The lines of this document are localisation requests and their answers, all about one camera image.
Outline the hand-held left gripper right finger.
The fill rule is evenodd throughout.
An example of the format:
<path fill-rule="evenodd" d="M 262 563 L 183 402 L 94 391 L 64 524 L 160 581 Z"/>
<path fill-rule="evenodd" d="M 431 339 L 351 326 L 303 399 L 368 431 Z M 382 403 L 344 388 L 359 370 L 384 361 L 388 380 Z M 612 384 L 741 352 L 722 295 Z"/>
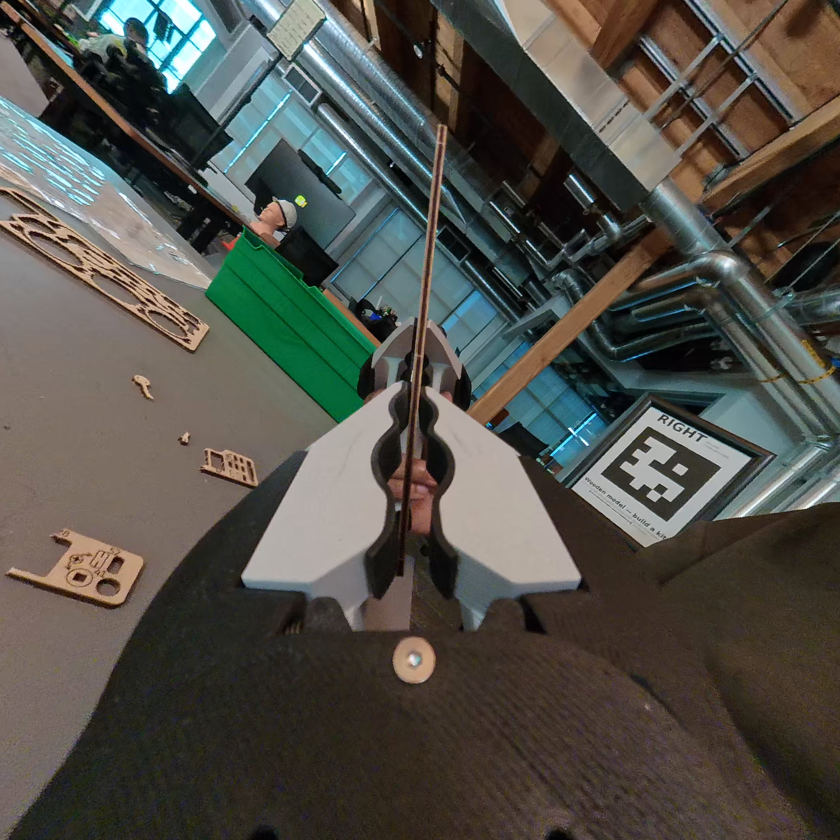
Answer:
<path fill-rule="evenodd" d="M 437 485 L 430 574 L 458 602 L 464 629 L 477 630 L 498 600 L 578 589 L 582 574 L 516 450 L 429 388 L 422 432 Z"/>

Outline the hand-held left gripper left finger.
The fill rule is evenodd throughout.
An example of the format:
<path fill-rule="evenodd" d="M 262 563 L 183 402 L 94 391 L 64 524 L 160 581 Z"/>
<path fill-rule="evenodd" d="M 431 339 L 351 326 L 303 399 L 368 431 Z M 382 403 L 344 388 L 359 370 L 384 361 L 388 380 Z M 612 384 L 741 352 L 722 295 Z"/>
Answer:
<path fill-rule="evenodd" d="M 330 597 L 353 630 L 410 625 L 413 562 L 395 579 L 395 503 L 388 480 L 402 462 L 406 383 L 387 387 L 303 456 L 247 562 L 250 590 Z"/>

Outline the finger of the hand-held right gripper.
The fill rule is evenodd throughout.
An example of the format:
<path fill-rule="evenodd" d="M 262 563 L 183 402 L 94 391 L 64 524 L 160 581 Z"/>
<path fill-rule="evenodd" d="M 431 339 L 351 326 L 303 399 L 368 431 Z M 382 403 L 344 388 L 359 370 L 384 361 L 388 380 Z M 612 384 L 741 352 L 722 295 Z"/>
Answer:
<path fill-rule="evenodd" d="M 411 374 L 417 320 L 410 318 L 392 332 L 371 357 L 373 389 L 385 389 Z"/>
<path fill-rule="evenodd" d="M 445 332 L 435 322 L 427 322 L 422 385 L 455 396 L 460 380 L 461 361 Z"/>

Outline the wooden sheet with rectangular slots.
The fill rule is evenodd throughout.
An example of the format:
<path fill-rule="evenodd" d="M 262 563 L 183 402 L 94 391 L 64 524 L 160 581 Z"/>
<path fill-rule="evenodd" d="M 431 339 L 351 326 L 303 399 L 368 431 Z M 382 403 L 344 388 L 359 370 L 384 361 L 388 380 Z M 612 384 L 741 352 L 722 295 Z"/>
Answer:
<path fill-rule="evenodd" d="M 445 153 L 448 138 L 448 127 L 440 123 L 436 129 L 436 144 L 432 168 L 432 180 L 429 189 L 427 210 L 427 225 L 424 240 L 423 271 L 419 292 L 418 314 L 413 331 L 411 354 L 411 376 L 409 378 L 408 413 L 406 426 L 406 451 L 403 471 L 402 503 L 398 529 L 398 546 L 395 574 L 404 575 L 406 542 L 411 529 L 411 486 L 413 478 L 413 462 L 415 458 L 415 444 L 418 436 L 418 414 L 421 395 L 423 392 L 423 377 L 425 369 L 425 349 L 428 321 L 428 307 L 431 297 L 434 253 L 436 249 L 438 216 L 442 200 L 442 188 L 445 173 Z"/>

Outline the grey desk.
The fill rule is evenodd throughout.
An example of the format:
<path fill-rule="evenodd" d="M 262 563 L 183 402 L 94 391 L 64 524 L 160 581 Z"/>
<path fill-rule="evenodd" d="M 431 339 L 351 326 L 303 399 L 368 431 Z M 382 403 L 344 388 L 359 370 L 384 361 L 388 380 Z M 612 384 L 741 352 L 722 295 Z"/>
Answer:
<path fill-rule="evenodd" d="M 203 474 L 203 449 L 247 455 L 264 478 L 333 425 L 203 290 L 138 274 L 209 325 L 196 352 L 2 234 L 2 838 L 63 763 L 167 577 L 247 493 Z M 47 573 L 62 529 L 143 557 L 125 604 L 6 576 Z"/>

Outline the person's right hand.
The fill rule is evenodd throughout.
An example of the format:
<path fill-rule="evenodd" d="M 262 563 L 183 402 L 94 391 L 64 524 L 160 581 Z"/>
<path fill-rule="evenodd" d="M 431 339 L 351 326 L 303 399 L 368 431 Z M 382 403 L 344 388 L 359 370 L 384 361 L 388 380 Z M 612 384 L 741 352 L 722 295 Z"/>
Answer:
<path fill-rule="evenodd" d="M 403 501 L 405 478 L 406 457 L 403 456 L 400 465 L 387 483 L 395 502 L 402 503 Z M 428 473 L 426 462 L 420 458 L 413 458 L 410 478 L 408 519 L 411 533 L 427 537 L 431 530 L 434 496 L 438 485 Z"/>

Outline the small slotted wooden piece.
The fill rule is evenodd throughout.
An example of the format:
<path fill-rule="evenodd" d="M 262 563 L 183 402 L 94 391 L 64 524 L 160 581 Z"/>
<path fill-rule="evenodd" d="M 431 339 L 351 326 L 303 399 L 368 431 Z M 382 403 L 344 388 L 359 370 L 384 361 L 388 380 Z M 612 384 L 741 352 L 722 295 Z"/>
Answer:
<path fill-rule="evenodd" d="M 256 464 L 252 458 L 236 453 L 230 449 L 204 449 L 204 463 L 200 470 L 236 485 L 256 488 L 259 480 Z"/>

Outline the black case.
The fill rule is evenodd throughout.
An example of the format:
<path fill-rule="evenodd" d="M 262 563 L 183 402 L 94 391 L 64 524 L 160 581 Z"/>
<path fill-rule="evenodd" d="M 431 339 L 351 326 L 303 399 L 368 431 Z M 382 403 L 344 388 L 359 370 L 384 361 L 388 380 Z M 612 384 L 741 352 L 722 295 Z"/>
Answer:
<path fill-rule="evenodd" d="M 287 232 L 275 251 L 310 287 L 323 287 L 339 267 L 303 227 Z"/>

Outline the green plastic bin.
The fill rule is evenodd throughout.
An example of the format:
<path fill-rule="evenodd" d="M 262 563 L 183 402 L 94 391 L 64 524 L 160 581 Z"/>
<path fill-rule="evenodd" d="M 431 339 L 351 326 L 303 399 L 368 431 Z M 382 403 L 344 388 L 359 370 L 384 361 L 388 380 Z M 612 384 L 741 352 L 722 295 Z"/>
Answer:
<path fill-rule="evenodd" d="M 357 384 L 374 342 L 248 227 L 205 294 L 334 421 L 362 406 Z"/>

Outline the mannequin head with helmet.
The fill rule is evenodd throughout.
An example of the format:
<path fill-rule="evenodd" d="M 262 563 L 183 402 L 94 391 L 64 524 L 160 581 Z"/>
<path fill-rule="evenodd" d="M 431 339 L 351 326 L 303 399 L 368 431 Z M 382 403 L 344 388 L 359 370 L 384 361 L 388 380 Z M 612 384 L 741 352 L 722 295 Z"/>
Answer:
<path fill-rule="evenodd" d="M 298 205 L 273 198 L 250 224 L 250 229 L 269 247 L 276 249 L 298 222 Z"/>

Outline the small square wooden piece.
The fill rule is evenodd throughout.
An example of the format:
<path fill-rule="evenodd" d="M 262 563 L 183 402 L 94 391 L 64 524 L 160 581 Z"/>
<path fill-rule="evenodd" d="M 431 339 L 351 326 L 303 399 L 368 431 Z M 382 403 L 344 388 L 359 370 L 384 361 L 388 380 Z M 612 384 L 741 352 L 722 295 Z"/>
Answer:
<path fill-rule="evenodd" d="M 47 574 L 11 568 L 6 576 L 108 609 L 120 607 L 128 600 L 144 569 L 141 556 L 67 528 L 51 538 L 66 550 Z"/>

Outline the wooden sheet with toothed holes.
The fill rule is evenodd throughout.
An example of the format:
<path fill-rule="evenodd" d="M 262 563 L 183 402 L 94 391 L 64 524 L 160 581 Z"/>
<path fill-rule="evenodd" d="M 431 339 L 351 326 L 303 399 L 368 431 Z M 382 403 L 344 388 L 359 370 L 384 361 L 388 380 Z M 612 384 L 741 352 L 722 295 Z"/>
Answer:
<path fill-rule="evenodd" d="M 208 325 L 23 192 L 2 187 L 2 232 L 84 286 L 96 291 L 188 352 L 207 336 Z"/>

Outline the framed black-white marker sign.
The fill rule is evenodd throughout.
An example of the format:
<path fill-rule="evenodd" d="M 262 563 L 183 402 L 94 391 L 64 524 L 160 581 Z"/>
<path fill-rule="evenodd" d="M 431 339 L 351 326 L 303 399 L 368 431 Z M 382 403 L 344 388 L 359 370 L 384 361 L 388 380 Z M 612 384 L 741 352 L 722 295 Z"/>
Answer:
<path fill-rule="evenodd" d="M 561 484 L 640 549 L 714 519 L 773 458 L 750 441 L 644 394 Z"/>

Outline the person's brown sweatshirt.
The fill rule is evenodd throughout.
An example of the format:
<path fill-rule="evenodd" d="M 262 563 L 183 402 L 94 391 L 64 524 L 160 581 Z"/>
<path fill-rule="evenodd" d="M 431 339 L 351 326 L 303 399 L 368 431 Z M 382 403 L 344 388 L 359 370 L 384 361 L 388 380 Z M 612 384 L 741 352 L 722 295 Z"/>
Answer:
<path fill-rule="evenodd" d="M 734 717 L 838 724 L 837 502 L 699 523 L 637 558 Z"/>

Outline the metal pipe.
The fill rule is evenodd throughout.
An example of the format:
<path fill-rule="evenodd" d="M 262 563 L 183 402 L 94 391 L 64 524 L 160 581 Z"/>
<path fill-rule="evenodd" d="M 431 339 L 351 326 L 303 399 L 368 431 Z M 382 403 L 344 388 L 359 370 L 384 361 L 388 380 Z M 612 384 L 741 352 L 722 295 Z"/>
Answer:
<path fill-rule="evenodd" d="M 824 434 L 838 436 L 838 373 L 813 337 L 773 296 L 753 264 L 732 250 L 699 207 L 667 176 L 642 202 L 646 216 L 688 259 L 644 280 L 649 293 L 678 280 L 697 278 L 722 290 L 734 311 L 761 338 L 793 382 L 798 401 L 812 410 Z"/>

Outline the hanging sign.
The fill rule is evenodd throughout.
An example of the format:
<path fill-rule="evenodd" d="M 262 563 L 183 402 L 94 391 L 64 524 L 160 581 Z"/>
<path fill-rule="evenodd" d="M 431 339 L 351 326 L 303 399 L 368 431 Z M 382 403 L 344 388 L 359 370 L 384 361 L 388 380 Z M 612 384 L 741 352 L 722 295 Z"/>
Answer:
<path fill-rule="evenodd" d="M 316 2 L 292 1 L 277 21 L 266 29 L 266 36 L 281 57 L 287 62 L 292 62 L 326 18 L 324 10 Z"/>

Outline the clear sleeve with papers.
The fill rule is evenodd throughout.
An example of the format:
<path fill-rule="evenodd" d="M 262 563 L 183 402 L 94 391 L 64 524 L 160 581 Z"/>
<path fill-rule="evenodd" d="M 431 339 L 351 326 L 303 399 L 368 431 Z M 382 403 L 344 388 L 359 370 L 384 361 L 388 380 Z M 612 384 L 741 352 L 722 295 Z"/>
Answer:
<path fill-rule="evenodd" d="M 99 164 L 6 99 L 1 100 L 2 178 L 79 219 L 134 266 L 207 289 L 210 279 L 156 227 Z"/>

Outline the black wall screen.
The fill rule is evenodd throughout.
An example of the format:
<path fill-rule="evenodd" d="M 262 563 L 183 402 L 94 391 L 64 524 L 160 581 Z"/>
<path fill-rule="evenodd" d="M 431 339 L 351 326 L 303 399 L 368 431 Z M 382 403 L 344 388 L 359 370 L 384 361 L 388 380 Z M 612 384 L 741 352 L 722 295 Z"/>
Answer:
<path fill-rule="evenodd" d="M 262 209 L 270 198 L 283 199 L 297 210 L 295 230 L 304 230 L 327 249 L 355 217 L 351 209 L 303 160 L 298 150 L 281 139 L 259 163 L 245 185 Z"/>

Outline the rectangular metal duct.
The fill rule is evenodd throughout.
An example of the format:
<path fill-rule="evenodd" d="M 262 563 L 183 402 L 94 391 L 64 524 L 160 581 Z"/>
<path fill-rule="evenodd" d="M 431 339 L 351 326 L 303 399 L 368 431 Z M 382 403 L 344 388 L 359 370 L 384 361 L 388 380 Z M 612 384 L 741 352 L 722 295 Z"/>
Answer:
<path fill-rule="evenodd" d="M 559 142 L 575 167 L 625 212 L 685 201 L 679 155 L 540 1 L 433 5 Z"/>

